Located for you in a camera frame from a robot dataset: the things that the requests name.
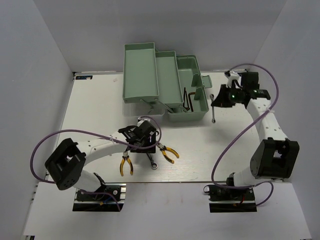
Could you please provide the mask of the green cantilever toolbox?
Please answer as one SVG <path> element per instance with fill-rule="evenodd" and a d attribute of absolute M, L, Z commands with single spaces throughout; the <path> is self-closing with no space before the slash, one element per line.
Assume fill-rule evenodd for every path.
<path fill-rule="evenodd" d="M 124 45 L 122 100 L 146 114 L 165 111 L 171 122 L 202 120 L 209 111 L 206 89 L 209 75 L 202 75 L 195 55 L 159 51 L 155 43 Z M 194 112 L 191 112 L 188 93 Z"/>

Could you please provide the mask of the bent brown hex key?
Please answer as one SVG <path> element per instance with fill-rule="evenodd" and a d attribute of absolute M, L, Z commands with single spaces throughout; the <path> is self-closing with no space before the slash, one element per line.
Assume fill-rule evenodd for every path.
<path fill-rule="evenodd" d="M 195 91 L 188 93 L 188 103 L 189 103 L 189 109 L 191 110 L 191 112 L 194 112 L 192 96 L 194 96 L 195 94 L 196 94 Z"/>

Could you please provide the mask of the small silver wrench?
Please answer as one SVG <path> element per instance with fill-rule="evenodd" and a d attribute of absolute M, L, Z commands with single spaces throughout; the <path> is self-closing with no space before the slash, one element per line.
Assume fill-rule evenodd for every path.
<path fill-rule="evenodd" d="M 214 124 L 216 122 L 216 118 L 215 118 L 215 106 L 214 106 L 214 100 L 215 100 L 215 96 L 214 94 L 210 94 L 209 95 L 210 97 L 210 100 L 211 100 L 211 110 L 212 110 L 212 119 L 211 119 L 211 122 Z"/>

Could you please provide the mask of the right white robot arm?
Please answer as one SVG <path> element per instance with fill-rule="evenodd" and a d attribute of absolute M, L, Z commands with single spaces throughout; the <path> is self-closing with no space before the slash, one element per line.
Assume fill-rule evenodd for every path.
<path fill-rule="evenodd" d="M 229 175 L 226 195 L 236 200 L 244 189 L 258 186 L 263 182 L 288 179 L 293 171 L 300 146 L 290 140 L 280 127 L 273 107 L 275 101 L 269 92 L 261 89 L 257 72 L 229 70 L 224 73 L 227 83 L 220 86 L 217 97 L 211 102 L 212 108 L 231 108 L 244 105 L 250 114 L 259 137 L 259 145 L 250 158 L 249 166 Z"/>

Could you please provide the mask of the large silver ratchet wrench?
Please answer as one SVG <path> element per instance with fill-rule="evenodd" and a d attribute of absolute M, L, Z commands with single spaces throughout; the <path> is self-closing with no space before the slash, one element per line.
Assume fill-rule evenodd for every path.
<path fill-rule="evenodd" d="M 156 170 L 158 168 L 158 164 L 153 160 L 152 155 L 150 153 L 146 153 L 149 161 L 150 161 L 150 166 L 153 170 Z"/>

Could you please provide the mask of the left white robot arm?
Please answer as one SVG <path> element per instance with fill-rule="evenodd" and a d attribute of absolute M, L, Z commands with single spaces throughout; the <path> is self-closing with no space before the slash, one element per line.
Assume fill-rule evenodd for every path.
<path fill-rule="evenodd" d="M 129 152 L 155 151 L 157 129 L 147 119 L 137 125 L 120 128 L 106 137 L 75 142 L 64 139 L 45 162 L 45 168 L 61 191 L 71 187 L 89 193 L 99 200 L 105 196 L 106 183 L 97 174 L 84 170 L 84 167 L 98 159 L 121 153 L 129 159 Z"/>

